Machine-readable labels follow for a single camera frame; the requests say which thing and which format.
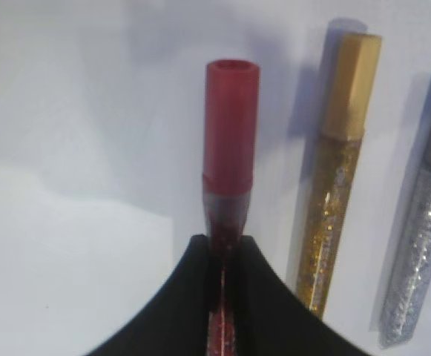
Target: red glitter pen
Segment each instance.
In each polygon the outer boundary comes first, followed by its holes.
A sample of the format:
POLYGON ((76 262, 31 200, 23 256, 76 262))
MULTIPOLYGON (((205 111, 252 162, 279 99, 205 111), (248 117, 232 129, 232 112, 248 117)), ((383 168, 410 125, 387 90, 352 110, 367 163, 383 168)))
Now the red glitter pen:
POLYGON ((236 355, 234 318, 226 281, 253 185, 257 65, 222 59, 207 66, 203 205, 212 254, 220 259, 220 296, 208 325, 208 356, 236 355))

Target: glitter pen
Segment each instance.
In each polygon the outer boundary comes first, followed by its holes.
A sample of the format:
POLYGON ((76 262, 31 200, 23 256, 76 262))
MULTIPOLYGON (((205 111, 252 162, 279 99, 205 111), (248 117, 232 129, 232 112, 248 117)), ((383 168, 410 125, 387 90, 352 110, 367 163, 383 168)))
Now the glitter pen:
POLYGON ((384 348, 412 338, 431 281, 431 132, 398 244, 380 323, 384 348))
POLYGON ((253 185, 259 67, 221 59, 207 66, 203 206, 211 255, 220 266, 208 321, 208 356, 235 356, 230 259, 245 226, 253 185))
POLYGON ((326 305, 380 48, 379 36, 347 33, 341 39, 317 146, 297 276, 297 297, 319 318, 326 305))

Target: white surface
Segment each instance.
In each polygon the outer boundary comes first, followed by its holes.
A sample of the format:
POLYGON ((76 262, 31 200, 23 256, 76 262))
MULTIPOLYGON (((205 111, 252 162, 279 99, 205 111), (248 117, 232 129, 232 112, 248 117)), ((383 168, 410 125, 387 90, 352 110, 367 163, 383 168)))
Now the white surface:
POLYGON ((220 57, 262 66, 246 232, 290 278, 339 17, 384 46, 325 320, 373 355, 431 355, 431 288, 409 344, 381 351, 375 331, 430 121, 431 1, 0 0, 0 356, 89 351, 204 230, 204 67, 220 57))

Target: red pen cap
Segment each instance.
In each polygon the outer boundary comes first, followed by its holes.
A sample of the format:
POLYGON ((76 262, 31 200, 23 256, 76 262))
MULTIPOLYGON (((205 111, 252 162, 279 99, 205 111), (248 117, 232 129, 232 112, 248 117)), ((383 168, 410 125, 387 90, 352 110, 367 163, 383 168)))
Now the red pen cap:
POLYGON ((236 196, 253 185, 260 68, 221 59, 207 66, 204 189, 236 196))

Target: silver glitter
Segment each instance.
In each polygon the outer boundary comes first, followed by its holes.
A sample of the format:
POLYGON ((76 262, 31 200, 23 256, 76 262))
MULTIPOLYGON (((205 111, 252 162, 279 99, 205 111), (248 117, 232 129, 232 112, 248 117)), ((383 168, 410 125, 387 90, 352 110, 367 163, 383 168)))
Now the silver glitter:
POLYGON ((423 163, 381 316, 380 344, 412 338, 431 281, 431 166, 423 163))

